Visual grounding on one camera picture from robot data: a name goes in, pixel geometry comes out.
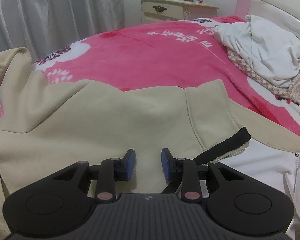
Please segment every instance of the curtain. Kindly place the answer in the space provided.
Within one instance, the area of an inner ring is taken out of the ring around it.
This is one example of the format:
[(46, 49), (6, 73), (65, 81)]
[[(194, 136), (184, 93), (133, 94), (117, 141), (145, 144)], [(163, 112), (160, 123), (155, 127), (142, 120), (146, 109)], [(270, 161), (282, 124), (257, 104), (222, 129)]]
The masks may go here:
[(0, 51), (27, 47), (33, 61), (123, 27), (123, 0), (0, 0)]

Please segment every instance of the floral blanket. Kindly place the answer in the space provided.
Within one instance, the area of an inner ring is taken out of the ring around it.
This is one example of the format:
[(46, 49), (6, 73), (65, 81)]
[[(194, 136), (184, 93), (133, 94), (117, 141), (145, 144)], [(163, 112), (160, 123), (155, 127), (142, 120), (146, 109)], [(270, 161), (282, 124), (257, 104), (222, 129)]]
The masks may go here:
[[(229, 97), (300, 136), (300, 105), (273, 95), (228, 59), (214, 39), (236, 16), (170, 21), (97, 34), (33, 64), (51, 83), (92, 79), (122, 91), (153, 86), (199, 86), (221, 79)], [(0, 116), (4, 109), (0, 105)]]

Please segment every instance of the zipper teeth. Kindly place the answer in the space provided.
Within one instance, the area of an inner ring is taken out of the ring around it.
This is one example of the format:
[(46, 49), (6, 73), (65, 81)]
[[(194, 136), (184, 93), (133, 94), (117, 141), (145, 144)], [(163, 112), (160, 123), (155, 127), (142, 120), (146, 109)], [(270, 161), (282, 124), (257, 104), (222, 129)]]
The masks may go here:
[[(237, 155), (243, 153), (248, 148), (249, 143), (250, 143), (250, 141), (247, 141), (245, 144), (241, 145), (239, 148), (234, 149), (230, 152), (227, 152), (226, 154), (223, 154), (223, 155), (219, 156), (218, 158), (216, 158), (214, 160), (215, 161), (220, 161), (220, 160), (224, 160), (224, 159), (227, 159), (227, 158), (230, 158), (230, 157), (233, 157), (233, 156), (237, 156)], [(179, 193), (181, 191), (181, 186), (182, 186), (182, 183), (180, 183), (180, 185), (179, 185), (179, 187), (176, 191), (177, 195), (179, 195)]]

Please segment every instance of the white headboard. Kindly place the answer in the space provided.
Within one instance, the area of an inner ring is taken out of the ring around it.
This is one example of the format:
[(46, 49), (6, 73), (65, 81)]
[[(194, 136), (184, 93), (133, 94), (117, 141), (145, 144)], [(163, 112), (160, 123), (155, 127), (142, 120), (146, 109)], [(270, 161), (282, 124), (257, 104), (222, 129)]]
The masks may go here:
[(300, 0), (251, 0), (249, 14), (263, 17), (300, 39)]

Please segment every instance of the ridged black surface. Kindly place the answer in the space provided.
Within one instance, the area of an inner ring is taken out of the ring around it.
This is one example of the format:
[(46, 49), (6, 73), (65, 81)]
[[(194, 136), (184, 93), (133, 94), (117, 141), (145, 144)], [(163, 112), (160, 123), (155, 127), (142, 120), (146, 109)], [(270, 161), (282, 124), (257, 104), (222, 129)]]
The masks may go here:
[[(33, 238), (13, 234), (9, 240)], [(122, 194), (99, 205), (85, 224), (50, 240), (290, 240), (284, 233), (269, 237), (240, 236), (215, 224), (197, 204), (175, 194)]]

